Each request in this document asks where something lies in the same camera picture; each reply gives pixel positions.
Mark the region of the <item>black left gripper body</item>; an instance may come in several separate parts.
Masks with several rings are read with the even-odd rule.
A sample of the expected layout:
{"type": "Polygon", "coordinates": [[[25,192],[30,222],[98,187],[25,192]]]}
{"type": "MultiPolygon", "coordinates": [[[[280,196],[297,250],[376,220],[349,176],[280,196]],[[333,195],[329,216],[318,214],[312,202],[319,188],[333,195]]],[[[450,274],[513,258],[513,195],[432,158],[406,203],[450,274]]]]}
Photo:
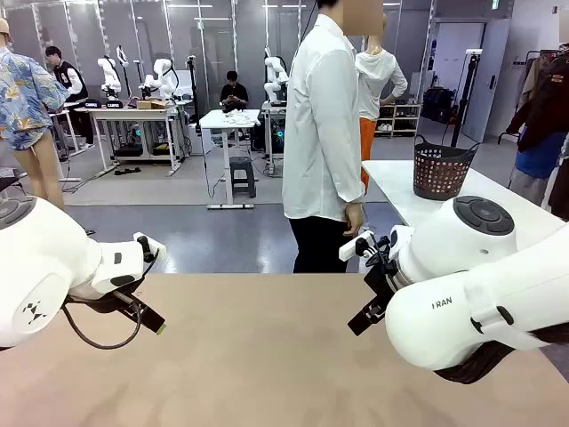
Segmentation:
{"type": "Polygon", "coordinates": [[[116,290],[103,295],[100,299],[95,301],[95,310],[99,313],[108,314],[113,311],[126,312],[127,314],[134,314],[134,309],[131,308],[136,304],[140,309],[144,307],[144,303],[134,295],[143,279],[136,280],[131,284],[118,287],[116,290]]]}

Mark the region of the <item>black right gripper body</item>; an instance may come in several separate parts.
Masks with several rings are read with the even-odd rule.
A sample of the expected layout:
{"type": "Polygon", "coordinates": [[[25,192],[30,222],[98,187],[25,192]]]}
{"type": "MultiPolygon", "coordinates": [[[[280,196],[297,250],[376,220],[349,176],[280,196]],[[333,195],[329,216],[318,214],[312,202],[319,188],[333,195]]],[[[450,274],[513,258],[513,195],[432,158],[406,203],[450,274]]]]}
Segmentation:
{"type": "Polygon", "coordinates": [[[365,274],[364,282],[375,292],[372,305],[386,308],[389,301],[397,291],[395,276],[398,267],[395,261],[385,260],[375,255],[365,262],[369,269],[365,274]]]}

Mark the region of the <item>person's right hand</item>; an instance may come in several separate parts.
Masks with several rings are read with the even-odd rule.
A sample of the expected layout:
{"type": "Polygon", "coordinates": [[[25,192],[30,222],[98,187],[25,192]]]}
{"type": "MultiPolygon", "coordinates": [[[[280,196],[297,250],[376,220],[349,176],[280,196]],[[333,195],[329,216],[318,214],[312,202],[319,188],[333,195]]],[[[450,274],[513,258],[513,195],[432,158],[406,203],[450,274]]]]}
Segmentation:
{"type": "Polygon", "coordinates": [[[364,224],[364,208],[362,203],[349,203],[345,208],[348,229],[343,233],[345,237],[353,238],[359,234],[364,224]]]}

